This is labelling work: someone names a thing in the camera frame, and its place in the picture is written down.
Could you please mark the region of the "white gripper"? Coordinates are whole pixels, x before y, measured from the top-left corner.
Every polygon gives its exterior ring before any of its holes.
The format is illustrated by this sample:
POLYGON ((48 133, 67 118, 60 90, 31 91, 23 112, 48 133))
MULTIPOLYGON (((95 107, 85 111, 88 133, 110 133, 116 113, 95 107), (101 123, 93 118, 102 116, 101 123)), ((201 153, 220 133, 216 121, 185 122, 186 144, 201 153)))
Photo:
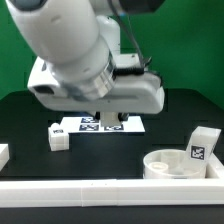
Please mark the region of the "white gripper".
POLYGON ((56 111, 119 113, 119 121, 127 121, 128 113, 158 114, 164 105, 161 78, 145 71, 143 74, 118 73, 100 75, 75 85, 59 83, 46 63, 38 58, 28 80, 28 89, 46 107, 56 111))

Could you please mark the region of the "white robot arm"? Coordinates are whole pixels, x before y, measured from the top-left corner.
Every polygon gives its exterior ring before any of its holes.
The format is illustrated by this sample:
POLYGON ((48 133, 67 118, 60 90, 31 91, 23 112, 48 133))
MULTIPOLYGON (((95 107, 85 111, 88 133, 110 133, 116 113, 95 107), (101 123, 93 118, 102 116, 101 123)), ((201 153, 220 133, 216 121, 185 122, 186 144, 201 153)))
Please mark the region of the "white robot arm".
POLYGON ((28 89, 47 108, 102 115, 157 114, 161 78, 140 54, 121 54, 111 17, 153 13, 165 0, 5 0, 36 54, 28 89))

